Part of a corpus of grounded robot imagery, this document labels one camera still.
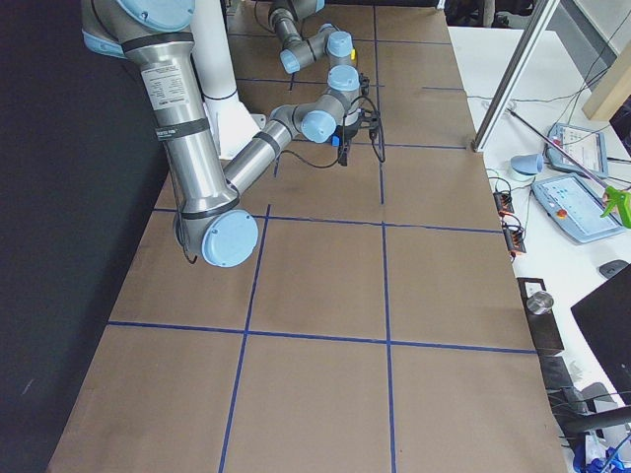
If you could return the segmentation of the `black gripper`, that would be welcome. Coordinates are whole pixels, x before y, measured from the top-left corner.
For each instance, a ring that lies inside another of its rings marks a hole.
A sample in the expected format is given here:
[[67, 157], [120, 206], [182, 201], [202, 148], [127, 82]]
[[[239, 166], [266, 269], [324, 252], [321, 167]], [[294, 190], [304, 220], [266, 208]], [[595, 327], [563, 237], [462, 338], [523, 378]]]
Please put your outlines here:
[[355, 109], [347, 116], [343, 124], [339, 126], [339, 140], [336, 142], [336, 162], [348, 164], [348, 156], [351, 148], [351, 140], [360, 129], [366, 129], [372, 142], [381, 141], [383, 127], [381, 114], [370, 98], [370, 79], [364, 74], [359, 74], [360, 92], [354, 100]]

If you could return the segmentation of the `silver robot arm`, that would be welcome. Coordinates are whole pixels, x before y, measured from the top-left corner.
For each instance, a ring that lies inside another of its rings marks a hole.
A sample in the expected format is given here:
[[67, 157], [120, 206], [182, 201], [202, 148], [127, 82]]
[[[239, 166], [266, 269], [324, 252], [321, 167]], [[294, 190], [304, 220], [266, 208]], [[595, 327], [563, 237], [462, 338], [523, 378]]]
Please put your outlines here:
[[139, 68], [168, 156], [175, 238], [189, 261], [226, 268], [250, 257], [258, 226], [242, 196], [295, 138], [333, 144], [336, 162], [345, 165], [354, 136], [367, 129], [376, 155], [384, 155], [381, 116], [356, 69], [350, 33], [331, 24], [311, 37], [298, 32], [298, 22], [321, 8], [319, 1], [271, 4], [268, 24], [286, 72], [321, 58], [329, 70], [316, 101], [282, 105], [256, 120], [239, 98], [218, 2], [83, 3], [86, 46]]
[[326, 56], [329, 66], [356, 65], [352, 35], [337, 26], [323, 24], [316, 34], [303, 37], [297, 23], [324, 8], [325, 2], [273, 1], [268, 11], [268, 26], [282, 44], [280, 61], [287, 74], [298, 73]]

